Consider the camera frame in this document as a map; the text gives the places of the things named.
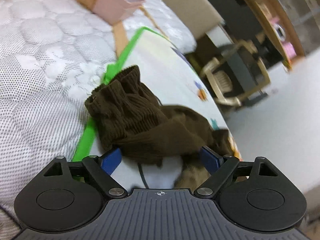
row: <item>knit sock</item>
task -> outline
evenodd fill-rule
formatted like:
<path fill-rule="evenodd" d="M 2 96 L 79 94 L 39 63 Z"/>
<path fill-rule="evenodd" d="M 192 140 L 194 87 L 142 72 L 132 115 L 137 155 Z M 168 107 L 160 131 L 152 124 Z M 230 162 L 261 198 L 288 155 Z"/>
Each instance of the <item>knit sock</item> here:
<path fill-rule="evenodd" d="M 96 122 L 105 150 L 117 140 L 148 131 L 167 120 L 148 99 L 126 94 L 118 80 L 97 87 L 84 104 Z"/>
<path fill-rule="evenodd" d="M 164 157 L 198 155 L 205 141 L 190 133 L 184 126 L 184 118 L 168 119 L 148 131 L 115 141 L 123 156 L 138 163 L 157 164 Z"/>
<path fill-rule="evenodd" d="M 155 106 L 159 106 L 156 96 L 145 84 L 141 83 L 140 70 L 137 65 L 133 65 L 119 72 L 113 80 L 118 80 L 127 94 L 140 95 L 148 99 Z"/>

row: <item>plastic chair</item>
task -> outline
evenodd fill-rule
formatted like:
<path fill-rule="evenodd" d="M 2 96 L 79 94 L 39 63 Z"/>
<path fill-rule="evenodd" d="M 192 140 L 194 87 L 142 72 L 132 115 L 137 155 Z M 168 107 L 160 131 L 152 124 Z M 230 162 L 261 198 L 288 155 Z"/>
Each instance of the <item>plastic chair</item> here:
<path fill-rule="evenodd" d="M 258 66 L 261 75 L 263 76 L 263 81 L 256 81 L 255 87 L 244 91 L 244 93 L 239 94 L 236 97 L 226 98 L 225 93 L 231 92 L 233 90 L 232 81 L 229 76 L 222 70 L 217 71 L 217 69 L 224 63 L 228 61 L 234 54 L 238 53 L 244 65 L 255 64 Z M 270 78 L 267 69 L 260 57 L 255 60 L 254 55 L 257 55 L 257 51 L 248 42 L 240 41 L 237 44 L 229 46 L 229 49 L 224 50 L 221 55 L 222 58 L 218 60 L 214 57 L 201 71 L 200 77 L 207 77 L 214 93 L 216 94 L 215 101 L 218 104 L 228 105 L 228 106 L 241 106 L 242 101 L 246 100 L 252 94 L 258 92 L 263 87 L 270 83 Z"/>

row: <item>white mattress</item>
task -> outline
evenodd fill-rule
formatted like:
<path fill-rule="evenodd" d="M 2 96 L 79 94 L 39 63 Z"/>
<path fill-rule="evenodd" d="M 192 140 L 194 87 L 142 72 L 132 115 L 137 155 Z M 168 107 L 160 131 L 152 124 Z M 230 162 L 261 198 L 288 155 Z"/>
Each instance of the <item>white mattress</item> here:
<path fill-rule="evenodd" d="M 190 31 L 161 1 L 145 8 L 183 52 Z M 137 10 L 128 38 L 154 29 Z M 88 113 L 84 100 L 116 60 L 111 26 L 74 0 L 0 0 L 0 205 L 13 212 L 17 193 L 54 157 L 70 160 Z M 0 239 L 17 232 L 0 211 Z"/>

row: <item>green border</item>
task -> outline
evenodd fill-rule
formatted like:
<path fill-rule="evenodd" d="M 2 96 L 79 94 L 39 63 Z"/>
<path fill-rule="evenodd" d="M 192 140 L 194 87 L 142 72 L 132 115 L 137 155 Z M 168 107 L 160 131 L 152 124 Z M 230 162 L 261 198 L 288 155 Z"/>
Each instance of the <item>green border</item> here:
<path fill-rule="evenodd" d="M 136 31 L 132 39 L 129 41 L 128 45 L 124 48 L 121 55 L 119 56 L 118 60 L 114 64 L 107 65 L 107 70 L 102 78 L 102 82 L 104 84 L 108 84 L 121 70 L 126 62 L 127 58 L 129 57 L 132 49 L 136 45 L 138 39 L 140 38 L 141 34 L 144 31 L 150 31 L 152 33 L 158 34 L 159 36 L 165 38 L 161 34 L 155 32 L 154 30 L 149 29 L 148 27 L 141 27 Z M 89 118 L 86 127 L 84 128 L 84 132 L 80 138 L 78 143 L 77 150 L 75 155 L 72 158 L 73 162 L 82 161 L 84 157 L 87 157 L 90 154 L 90 150 L 95 139 L 96 134 L 96 125 L 92 117 Z"/>

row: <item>brown sock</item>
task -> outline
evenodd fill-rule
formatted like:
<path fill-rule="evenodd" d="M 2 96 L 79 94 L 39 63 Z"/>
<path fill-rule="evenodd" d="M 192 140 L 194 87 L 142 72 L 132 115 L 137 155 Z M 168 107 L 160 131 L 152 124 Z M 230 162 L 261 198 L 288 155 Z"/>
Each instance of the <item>brown sock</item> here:
<path fill-rule="evenodd" d="M 233 155 L 228 130 L 214 131 L 206 118 L 184 106 L 161 106 L 160 110 L 167 121 L 114 142 L 123 156 L 145 164 L 156 164 L 169 156 L 191 155 L 197 159 L 202 146 L 220 155 Z"/>
<path fill-rule="evenodd" d="M 121 83 L 126 94 L 140 95 L 148 99 L 155 106 L 159 106 L 159 102 L 156 96 L 150 91 L 150 89 L 145 84 L 141 83 L 140 70 L 137 65 L 131 66 L 119 72 L 113 78 L 113 80 L 118 80 Z"/>
<path fill-rule="evenodd" d="M 167 120 L 148 99 L 126 94 L 118 80 L 97 87 L 84 104 L 96 121 L 105 150 L 117 140 L 148 131 Z"/>

